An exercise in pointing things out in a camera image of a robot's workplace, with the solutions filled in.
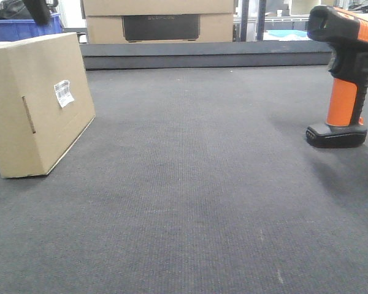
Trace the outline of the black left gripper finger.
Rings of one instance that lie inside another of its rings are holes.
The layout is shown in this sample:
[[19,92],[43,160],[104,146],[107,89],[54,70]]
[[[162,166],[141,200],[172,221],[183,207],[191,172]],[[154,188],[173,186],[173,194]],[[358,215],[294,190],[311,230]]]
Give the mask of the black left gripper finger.
[[23,0],[23,3],[37,25],[47,25],[50,10],[45,0]]

